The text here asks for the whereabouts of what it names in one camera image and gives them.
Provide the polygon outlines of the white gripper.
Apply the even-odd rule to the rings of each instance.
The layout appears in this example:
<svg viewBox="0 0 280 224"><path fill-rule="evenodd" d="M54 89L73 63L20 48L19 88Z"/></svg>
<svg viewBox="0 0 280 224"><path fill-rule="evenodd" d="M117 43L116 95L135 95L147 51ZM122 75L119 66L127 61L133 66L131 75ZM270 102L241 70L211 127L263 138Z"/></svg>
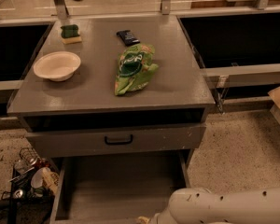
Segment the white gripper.
<svg viewBox="0 0 280 224"><path fill-rule="evenodd" d="M138 217L137 224L168 224L170 216L167 213L157 213L152 218Z"/></svg>

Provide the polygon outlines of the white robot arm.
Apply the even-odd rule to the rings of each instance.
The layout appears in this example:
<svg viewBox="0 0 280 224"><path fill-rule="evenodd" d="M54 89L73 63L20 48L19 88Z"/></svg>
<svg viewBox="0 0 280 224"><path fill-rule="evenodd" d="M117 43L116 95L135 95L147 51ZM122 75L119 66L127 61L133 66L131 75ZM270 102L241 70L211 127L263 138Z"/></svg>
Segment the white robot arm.
<svg viewBox="0 0 280 224"><path fill-rule="evenodd" d="M280 224L280 188L215 194L209 189L175 191L167 207L137 224Z"/></svg>

